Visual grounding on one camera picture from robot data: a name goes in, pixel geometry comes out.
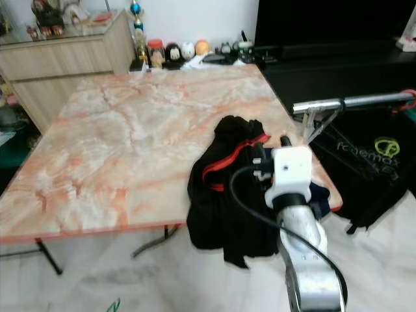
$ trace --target jar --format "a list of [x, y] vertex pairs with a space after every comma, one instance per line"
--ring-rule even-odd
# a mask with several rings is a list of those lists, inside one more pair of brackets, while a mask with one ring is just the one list
[[151, 67], [162, 68], [164, 63], [164, 48], [161, 39], [152, 39], [148, 42], [148, 51], [150, 56]]

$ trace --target black cloth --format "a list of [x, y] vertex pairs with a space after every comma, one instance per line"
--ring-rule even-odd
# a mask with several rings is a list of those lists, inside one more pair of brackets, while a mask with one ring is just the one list
[[[187, 225], [193, 245], [199, 249], [224, 250], [224, 260], [247, 268], [244, 256], [270, 256], [278, 252], [275, 228], [254, 218], [239, 207], [231, 197], [229, 180], [243, 166], [252, 165], [256, 142], [269, 139], [257, 120], [226, 116], [215, 128], [215, 138], [206, 152], [192, 167], [188, 182], [190, 209]], [[274, 211], [266, 206], [265, 189], [251, 173], [236, 180], [237, 196], [250, 208], [271, 220]], [[315, 215], [329, 212], [326, 188], [311, 184], [315, 204], [321, 207]]]
[[416, 194], [416, 125], [391, 110], [345, 112], [311, 143], [343, 198], [349, 234], [368, 228], [403, 197]]

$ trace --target marble floor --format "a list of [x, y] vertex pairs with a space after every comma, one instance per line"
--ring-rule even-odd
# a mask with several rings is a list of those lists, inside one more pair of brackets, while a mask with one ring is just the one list
[[[323, 221], [331, 258], [348, 284], [347, 311], [416, 310], [416, 200], [406, 197], [376, 227], [354, 237], [348, 222]], [[130, 253], [159, 233], [124, 233], [47, 242], [64, 273], [41, 255], [0, 260], [1, 312], [289, 311], [280, 256], [225, 265], [221, 252], [195, 250], [186, 228], [136, 260]], [[2, 246], [10, 252], [25, 246]]]

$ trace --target black cable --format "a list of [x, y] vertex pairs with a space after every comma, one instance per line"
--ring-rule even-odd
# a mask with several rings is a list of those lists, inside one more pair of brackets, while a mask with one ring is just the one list
[[240, 169], [238, 169], [236, 172], [234, 172], [234, 174], [231, 176], [231, 179], [229, 180], [229, 189], [231, 191], [231, 196], [233, 197], [233, 199], [235, 200], [235, 202], [241, 206], [241, 208], [243, 208], [246, 212], [250, 213], [252, 216], [254, 216], [255, 218], [259, 219], [260, 221], [263, 221], [264, 223], [268, 224], [269, 226], [272, 226], [273, 228], [278, 228], [278, 229], [282, 229], [284, 230], [287, 234], [289, 234], [292, 237], [295, 237], [296, 239], [298, 239], [299, 241], [303, 242], [306, 246], [308, 246], [309, 248], [311, 248], [316, 254], [318, 254], [321, 258], [323, 258], [323, 260], [325, 262], [327, 262], [327, 264], [335, 271], [335, 273], [337, 274], [337, 277], [339, 279], [339, 282], [341, 283], [341, 290], [343, 293], [343, 298], [344, 298], [344, 304], [346, 305], [346, 301], [348, 299], [348, 289], [346, 288], [346, 282], [344, 279], [343, 274], [341, 273], [341, 271], [337, 268], [337, 266], [335, 265], [335, 263], [333, 263], [326, 255], [324, 255], [318, 248], [316, 248], [315, 246], [313, 246], [310, 242], [308, 242], [307, 240], [305, 240], [302, 236], [300, 236], [299, 234], [296, 234], [295, 232], [289, 230], [288, 228], [279, 225], [277, 222], [263, 216], [261, 213], [258, 213], [256, 210], [253, 210], [251, 208], [249, 208], [245, 203], [243, 203], [242, 201], [239, 200], [239, 198], [237, 197], [237, 194], [235, 192], [235, 188], [234, 188], [234, 182], [236, 180], [236, 178], [245, 173], [245, 172], [251, 172], [255, 170], [255, 168], [253, 166], [246, 166], [246, 167], [242, 167]]

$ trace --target table leg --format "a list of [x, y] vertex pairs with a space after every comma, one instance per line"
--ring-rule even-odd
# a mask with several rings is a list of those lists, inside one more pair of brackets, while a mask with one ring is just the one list
[[49, 253], [49, 250], [46, 248], [46, 246], [42, 242], [42, 240], [35, 239], [35, 242], [36, 242], [36, 245], [38, 245], [39, 247], [39, 251], [45, 255], [46, 259], [49, 261], [49, 263], [51, 264], [51, 266], [53, 267], [57, 275], [61, 275], [63, 273], [62, 269], [57, 265], [52, 255]]
[[144, 252], [145, 250], [152, 248], [152, 247], [156, 247], [164, 242], [166, 242], [169, 238], [171, 238], [176, 231], [179, 229], [180, 226], [174, 226], [170, 231], [168, 226], [164, 226], [164, 235], [163, 237], [159, 237], [158, 239], [155, 239], [151, 242], [148, 242], [146, 244], [144, 244], [143, 246], [141, 246], [140, 248], [136, 249], [132, 254], [131, 254], [131, 258], [134, 259], [135, 257], [137, 257], [138, 255], [140, 255], [142, 252]]

